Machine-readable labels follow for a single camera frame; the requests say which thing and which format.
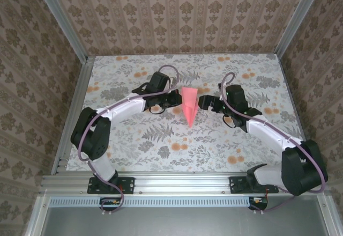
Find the aluminum frame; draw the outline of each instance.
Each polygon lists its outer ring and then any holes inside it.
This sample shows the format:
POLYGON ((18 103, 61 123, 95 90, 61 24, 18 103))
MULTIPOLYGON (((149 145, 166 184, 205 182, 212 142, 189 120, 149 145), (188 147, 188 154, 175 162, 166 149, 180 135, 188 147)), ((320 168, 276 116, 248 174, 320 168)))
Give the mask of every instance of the aluminum frame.
POLYGON ((95 56, 91 56, 88 58, 87 63, 81 67, 79 79, 77 81, 75 92, 71 101, 71 105, 69 108, 68 116, 66 118, 66 122, 63 128, 63 132, 61 135, 61 140, 59 142, 56 157, 54 160, 53 167, 51 169, 51 174, 56 174, 57 169, 63 165, 66 168, 66 164, 60 164, 61 160, 67 160, 70 155, 71 151, 71 142, 70 136, 73 132, 75 124, 78 120, 79 114, 81 113, 82 106, 84 103, 88 82, 92 75, 93 65, 95 61, 95 56))
MULTIPOLYGON (((230 176, 242 176, 245 173, 154 173, 121 172, 120 176, 136 178, 135 193, 127 198, 151 197, 155 200, 166 197, 207 197, 233 198, 242 196, 263 196, 264 194, 231 194, 230 176)), ((119 197, 119 195, 87 194, 88 180, 91 172, 60 172, 57 175, 44 176, 37 197, 26 236, 41 235, 51 197, 119 197)), ((326 229, 330 236, 343 235, 342 224, 329 191, 317 196, 302 194, 301 198, 316 197, 320 205, 326 229)), ((269 198, 291 196, 288 193, 269 194, 269 198)))
POLYGON ((305 18, 308 10, 310 9, 314 0, 300 0, 297 8, 294 11, 292 18, 290 19, 287 27, 274 51, 279 58, 282 58, 288 45, 292 41, 296 31, 301 25, 301 22, 305 18))
POLYGON ((278 61, 279 61, 279 65, 280 65, 280 69, 281 69, 281 72, 282 72, 282 76, 284 77, 284 81, 285 81, 285 84, 286 84, 286 87, 287 87, 287 91, 288 91, 288 94, 289 94, 289 98, 290 98, 290 101, 291 101, 291 103, 292 103, 292 107, 293 107, 293 110, 294 110, 294 115, 295 115, 296 121, 298 122, 298 125, 299 125, 301 137, 302 137, 303 139, 306 139, 304 130, 303 130, 302 125, 301 125, 301 122, 300 122, 300 117, 299 117, 298 111, 297 111, 297 109, 296 109, 296 106, 295 106, 295 102, 294 102, 292 93, 290 92, 290 87, 289 87, 288 81, 287 81, 287 79, 286 79, 286 74, 285 74, 285 71, 284 71, 284 69, 283 69, 283 67, 282 67, 281 60, 280 60, 280 58, 279 58, 278 55, 277 55, 277 58, 278 58, 278 61))
POLYGON ((71 47, 74 49, 76 55, 80 59, 82 65, 84 65, 87 61, 87 50, 80 41, 77 30, 70 23, 68 15, 63 11, 59 0, 45 0, 45 2, 47 3, 49 10, 53 13, 64 35, 70 42, 71 47))

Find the black bracket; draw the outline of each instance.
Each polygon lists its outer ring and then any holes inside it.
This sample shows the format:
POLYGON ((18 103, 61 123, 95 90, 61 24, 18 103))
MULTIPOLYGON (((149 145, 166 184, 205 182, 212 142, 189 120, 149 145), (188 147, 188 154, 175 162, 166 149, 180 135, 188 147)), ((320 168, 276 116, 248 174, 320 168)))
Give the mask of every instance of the black bracket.
POLYGON ((247 181, 246 176, 232 176, 229 177, 230 182, 230 193, 231 194, 251 194, 251 193, 278 193, 278 187, 274 185, 258 185, 251 187, 247 181))
MULTIPOLYGON (((227 86, 226 97, 230 106, 240 113, 244 113, 249 116, 262 114, 259 110, 248 106, 248 102, 245 99, 244 90, 240 85, 227 86)), ((230 116, 236 127, 241 128, 244 132, 248 132, 247 118, 241 117, 240 115, 232 112, 225 105, 225 103, 220 100, 220 97, 215 97, 213 95, 202 95, 199 98, 199 108, 202 110, 208 110, 210 106, 212 107, 213 112, 223 114, 224 116, 230 116)))
POLYGON ((268 198, 267 196, 263 197, 249 197, 249 204, 248 207, 250 210, 265 210, 268 205, 268 198))
MULTIPOLYGON (((134 177, 116 177, 114 185, 124 194, 133 194, 135 189, 135 178, 134 177)), ((100 181, 97 177, 91 177, 88 183, 88 194, 119 194, 118 190, 100 181)))

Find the black joint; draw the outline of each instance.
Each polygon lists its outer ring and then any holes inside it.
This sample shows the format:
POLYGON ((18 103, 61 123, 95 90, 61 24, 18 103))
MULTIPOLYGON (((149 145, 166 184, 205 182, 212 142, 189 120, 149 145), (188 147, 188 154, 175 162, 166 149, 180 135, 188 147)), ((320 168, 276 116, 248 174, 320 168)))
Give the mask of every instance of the black joint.
MULTIPOLYGON (((70 141, 77 148, 79 147, 83 133, 90 121, 96 116, 96 111, 87 107, 82 110, 76 123, 70 141)), ((100 158, 107 150, 111 121, 109 118, 100 116, 95 123, 94 130, 89 130, 83 141, 81 151, 88 155, 90 160, 100 158)))
MULTIPOLYGON (((308 140, 301 142, 301 146, 314 159, 327 181, 327 171, 316 142, 308 140)), ((319 173, 298 147, 286 148, 282 152, 282 182, 286 189, 294 196, 321 185, 319 173)))
POLYGON ((156 93, 165 90, 169 77, 162 72, 154 72, 145 90, 148 93, 156 93))

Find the metal panel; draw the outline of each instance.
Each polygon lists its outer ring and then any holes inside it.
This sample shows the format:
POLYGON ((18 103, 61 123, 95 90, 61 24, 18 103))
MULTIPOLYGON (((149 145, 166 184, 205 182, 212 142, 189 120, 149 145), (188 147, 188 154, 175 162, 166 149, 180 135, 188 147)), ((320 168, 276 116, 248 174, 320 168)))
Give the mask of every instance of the metal panel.
MULTIPOLYGON (((271 197, 271 206, 284 197, 271 197)), ((300 197, 271 213, 248 208, 123 208, 102 215, 99 208, 51 208, 43 234, 74 235, 263 235, 326 236, 316 197, 300 197)))
MULTIPOLYGON (((119 172, 119 176, 135 177, 134 195, 141 196, 263 196, 264 194, 231 194, 228 178, 245 176, 246 173, 216 172, 119 172)), ((92 172, 63 172, 55 176, 44 176, 39 190, 40 196, 87 195, 92 172)), ((278 193, 278 196, 290 196, 278 193)))
MULTIPOLYGON (((51 197, 50 208, 100 207, 100 197, 51 197)), ((126 196, 124 208, 248 207, 249 197, 137 197, 126 196)))
POLYGON ((305 18, 308 10, 310 9, 314 0, 300 0, 292 18, 290 19, 284 34, 282 35, 280 42, 278 43, 275 53, 279 58, 284 55, 289 43, 293 39, 295 32, 301 25, 301 22, 305 18))

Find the ventilation grille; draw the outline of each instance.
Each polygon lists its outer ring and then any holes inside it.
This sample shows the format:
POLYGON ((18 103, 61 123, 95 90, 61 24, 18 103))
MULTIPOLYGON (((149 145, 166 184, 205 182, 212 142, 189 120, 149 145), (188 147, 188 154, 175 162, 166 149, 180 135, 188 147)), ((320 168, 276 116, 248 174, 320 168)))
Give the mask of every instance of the ventilation grille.
MULTIPOLYGON (((100 197, 52 197, 49 207, 99 207, 100 197)), ((248 207, 249 197, 127 197, 124 207, 248 207)))

